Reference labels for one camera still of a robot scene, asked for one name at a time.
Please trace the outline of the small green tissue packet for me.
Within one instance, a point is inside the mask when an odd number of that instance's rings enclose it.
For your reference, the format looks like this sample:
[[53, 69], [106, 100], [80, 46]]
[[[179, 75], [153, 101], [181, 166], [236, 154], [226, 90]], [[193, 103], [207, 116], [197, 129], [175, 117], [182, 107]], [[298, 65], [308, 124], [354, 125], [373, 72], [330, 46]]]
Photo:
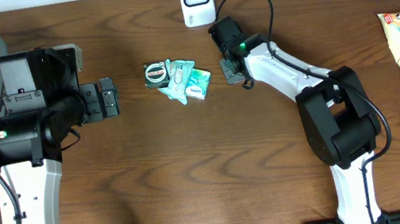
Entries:
[[205, 100], [211, 77], [211, 72], [194, 68], [186, 86], [185, 94], [189, 98]]

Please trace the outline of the green tissue pack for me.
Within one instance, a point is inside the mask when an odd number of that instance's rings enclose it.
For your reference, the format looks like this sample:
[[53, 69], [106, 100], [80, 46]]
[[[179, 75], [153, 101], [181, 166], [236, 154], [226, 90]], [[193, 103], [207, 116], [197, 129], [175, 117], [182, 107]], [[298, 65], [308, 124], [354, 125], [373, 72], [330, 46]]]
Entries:
[[191, 60], [171, 61], [171, 59], [167, 59], [165, 65], [170, 81], [167, 87], [159, 89], [160, 92], [167, 95], [168, 98], [178, 100], [186, 105], [188, 100], [186, 98], [185, 89], [187, 88], [195, 62]]

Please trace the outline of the round black red tin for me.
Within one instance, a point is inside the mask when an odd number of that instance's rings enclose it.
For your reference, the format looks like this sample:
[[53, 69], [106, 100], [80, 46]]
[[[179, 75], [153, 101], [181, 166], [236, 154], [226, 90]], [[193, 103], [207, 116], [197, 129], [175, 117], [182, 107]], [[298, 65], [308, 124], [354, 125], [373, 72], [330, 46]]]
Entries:
[[158, 62], [152, 64], [144, 64], [145, 86], [150, 89], [165, 88], [169, 85], [169, 72], [166, 63]]

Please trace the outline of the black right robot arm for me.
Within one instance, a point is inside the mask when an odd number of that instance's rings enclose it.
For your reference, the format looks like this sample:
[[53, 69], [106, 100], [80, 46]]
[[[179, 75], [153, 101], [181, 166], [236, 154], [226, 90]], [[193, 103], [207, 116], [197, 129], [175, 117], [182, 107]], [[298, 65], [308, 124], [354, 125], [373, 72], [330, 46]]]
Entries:
[[330, 167], [338, 218], [343, 224], [375, 224], [381, 217], [372, 175], [376, 137], [374, 110], [348, 67], [314, 67], [283, 52], [260, 34], [217, 41], [225, 64], [249, 82], [263, 82], [292, 99], [311, 150]]

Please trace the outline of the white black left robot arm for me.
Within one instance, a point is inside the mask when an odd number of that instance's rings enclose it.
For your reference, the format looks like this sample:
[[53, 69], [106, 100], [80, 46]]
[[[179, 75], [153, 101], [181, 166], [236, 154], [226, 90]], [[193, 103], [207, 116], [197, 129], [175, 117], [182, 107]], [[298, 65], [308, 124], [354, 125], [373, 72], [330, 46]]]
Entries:
[[119, 114], [112, 79], [4, 97], [0, 116], [2, 224], [60, 224], [62, 145], [77, 126]]

